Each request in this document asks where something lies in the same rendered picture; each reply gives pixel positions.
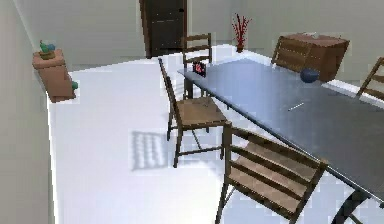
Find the brown wooden sideboard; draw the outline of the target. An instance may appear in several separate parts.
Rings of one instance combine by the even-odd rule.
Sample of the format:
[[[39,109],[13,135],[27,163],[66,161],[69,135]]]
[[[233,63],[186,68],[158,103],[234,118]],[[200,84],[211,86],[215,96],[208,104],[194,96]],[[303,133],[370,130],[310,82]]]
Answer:
[[[335,78],[348,48],[348,40],[325,35],[313,38],[304,33],[286,35],[285,37],[312,45],[304,68],[317,70],[320,73],[319,80],[322,82],[328,82]]]

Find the small black and red box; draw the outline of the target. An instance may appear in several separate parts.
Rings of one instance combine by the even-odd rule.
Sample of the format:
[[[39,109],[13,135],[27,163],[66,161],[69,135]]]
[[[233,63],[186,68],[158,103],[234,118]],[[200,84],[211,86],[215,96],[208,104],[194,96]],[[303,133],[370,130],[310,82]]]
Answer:
[[[192,68],[198,75],[202,77],[206,76],[206,65],[203,62],[194,62]]]

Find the dark grey dining table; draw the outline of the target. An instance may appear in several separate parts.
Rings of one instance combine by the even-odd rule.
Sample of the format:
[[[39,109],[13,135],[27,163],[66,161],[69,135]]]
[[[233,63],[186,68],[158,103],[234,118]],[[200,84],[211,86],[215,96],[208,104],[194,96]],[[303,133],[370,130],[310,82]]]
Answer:
[[[209,66],[205,77],[178,72],[285,144],[326,159],[355,189],[344,209],[366,198],[384,208],[384,109],[249,59]]]

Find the red twig plant in pot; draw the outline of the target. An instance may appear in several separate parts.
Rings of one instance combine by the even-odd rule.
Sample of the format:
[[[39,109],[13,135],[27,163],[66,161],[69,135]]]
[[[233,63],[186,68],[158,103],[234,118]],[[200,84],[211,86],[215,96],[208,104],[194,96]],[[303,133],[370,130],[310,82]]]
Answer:
[[[241,53],[244,50],[246,33],[248,31],[248,25],[252,21],[251,18],[246,18],[245,16],[240,16],[238,13],[235,14],[235,17],[232,21],[232,28],[235,32],[236,52]]]

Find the dark blue ball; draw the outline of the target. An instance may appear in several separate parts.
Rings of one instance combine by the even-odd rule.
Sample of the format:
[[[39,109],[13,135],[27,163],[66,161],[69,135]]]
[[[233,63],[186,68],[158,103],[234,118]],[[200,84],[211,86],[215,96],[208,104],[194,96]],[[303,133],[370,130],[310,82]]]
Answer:
[[[304,68],[300,72],[300,78],[304,83],[313,83],[318,80],[320,73],[312,68]]]

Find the green and blue potted plant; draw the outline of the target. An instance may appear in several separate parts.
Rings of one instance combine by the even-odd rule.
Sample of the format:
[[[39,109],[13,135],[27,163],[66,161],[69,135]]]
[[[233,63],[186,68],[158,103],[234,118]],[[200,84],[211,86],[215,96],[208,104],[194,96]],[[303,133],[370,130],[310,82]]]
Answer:
[[[45,44],[43,41],[40,41],[41,51],[39,52],[40,57],[43,60],[50,60],[55,57],[55,45],[54,44]]]

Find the dark brown room door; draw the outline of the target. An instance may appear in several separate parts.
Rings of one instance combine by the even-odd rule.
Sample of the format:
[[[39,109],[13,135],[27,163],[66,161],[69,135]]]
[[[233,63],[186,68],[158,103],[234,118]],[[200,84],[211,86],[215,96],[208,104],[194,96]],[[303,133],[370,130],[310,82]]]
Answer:
[[[139,0],[147,58],[182,51],[187,33],[187,0]]]

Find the pale brown small cabinet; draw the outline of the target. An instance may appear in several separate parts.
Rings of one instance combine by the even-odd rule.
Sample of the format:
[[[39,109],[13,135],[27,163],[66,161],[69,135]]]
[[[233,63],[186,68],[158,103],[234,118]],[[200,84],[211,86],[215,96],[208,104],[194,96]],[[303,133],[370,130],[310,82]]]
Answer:
[[[52,103],[74,99],[76,95],[72,88],[72,79],[68,73],[63,52],[61,49],[56,49],[54,54],[53,59],[44,60],[39,52],[34,52],[32,65],[38,71]]]

